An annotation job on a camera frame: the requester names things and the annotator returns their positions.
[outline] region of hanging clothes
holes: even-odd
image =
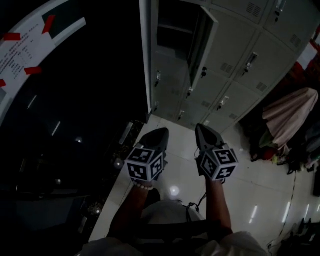
[[[273,136],[273,144],[284,153],[290,150],[287,142],[304,124],[318,101],[318,92],[303,88],[277,100],[263,109],[262,118]]]

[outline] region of tiled floor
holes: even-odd
[[[205,193],[205,179],[198,175],[195,162],[195,132],[151,116],[137,141],[144,134],[162,127],[167,127],[170,132],[166,152],[168,165],[154,186],[163,198],[180,199],[186,205],[189,202],[198,203]],[[286,165],[277,166],[268,161],[252,163],[249,144],[238,124],[224,132],[222,137],[234,149],[239,160],[239,167],[223,185],[234,232],[248,231],[266,248],[273,240],[273,245],[281,241],[293,225],[299,224],[305,216],[311,218],[312,222],[320,221],[320,198],[312,196],[312,172],[297,173],[295,182],[295,174],[287,175]],[[93,230],[91,241],[108,234],[112,218],[131,187],[128,172],[123,169]],[[175,192],[179,190],[178,195],[171,195],[170,189],[173,188]],[[289,202],[291,206],[284,226],[283,219]],[[255,208],[256,214],[251,219]],[[200,213],[206,217],[206,200],[201,203]]]

